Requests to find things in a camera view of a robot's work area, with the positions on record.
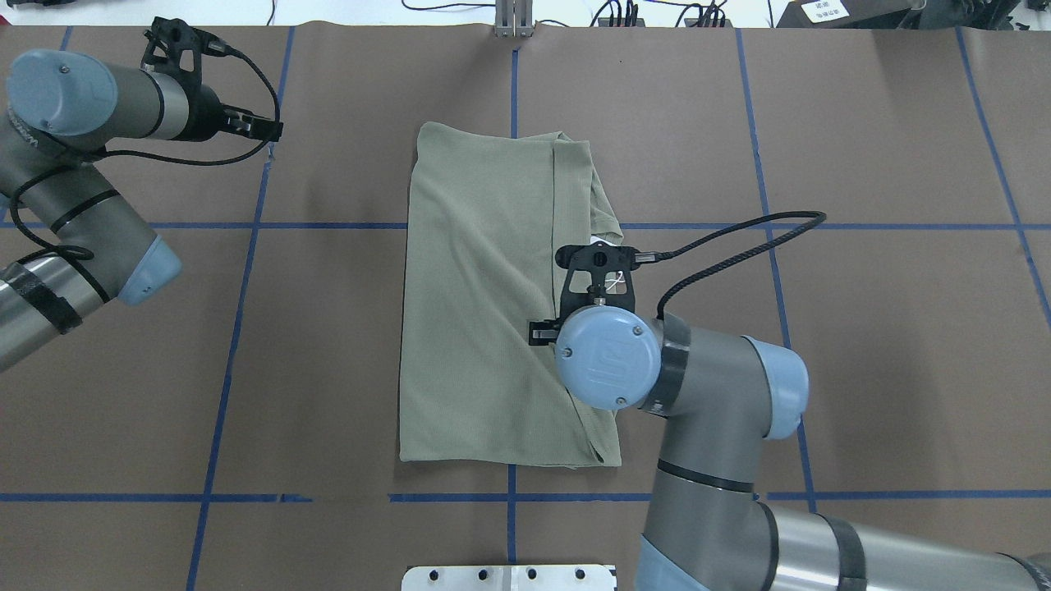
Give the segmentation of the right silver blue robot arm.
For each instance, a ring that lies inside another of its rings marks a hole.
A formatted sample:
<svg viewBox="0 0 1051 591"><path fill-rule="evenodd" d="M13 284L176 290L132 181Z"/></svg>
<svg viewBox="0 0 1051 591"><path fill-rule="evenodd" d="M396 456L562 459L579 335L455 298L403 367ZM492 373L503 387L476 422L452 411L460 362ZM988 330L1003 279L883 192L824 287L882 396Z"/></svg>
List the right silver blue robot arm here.
<svg viewBox="0 0 1051 591"><path fill-rule="evenodd" d="M762 446L796 431L810 375L751 337L589 305L532 321L574 398L665 428L638 590L1047 590L1048 555L975 552L755 498Z"/></svg>

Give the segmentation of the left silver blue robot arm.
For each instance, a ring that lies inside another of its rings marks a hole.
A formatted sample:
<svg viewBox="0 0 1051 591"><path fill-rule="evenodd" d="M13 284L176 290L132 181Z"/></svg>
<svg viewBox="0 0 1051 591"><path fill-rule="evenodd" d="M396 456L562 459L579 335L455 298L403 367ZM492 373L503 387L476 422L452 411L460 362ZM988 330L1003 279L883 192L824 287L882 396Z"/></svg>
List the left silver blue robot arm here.
<svg viewBox="0 0 1051 591"><path fill-rule="evenodd" d="M279 141L281 116L223 103L200 59L244 53L222 40L189 53L154 42L138 67L86 53L35 48L16 57L2 116L2 206L36 245L2 270L2 367L68 334L110 300L133 306L181 273L172 247L136 213L98 161L115 139L202 142L217 133Z"/></svg>

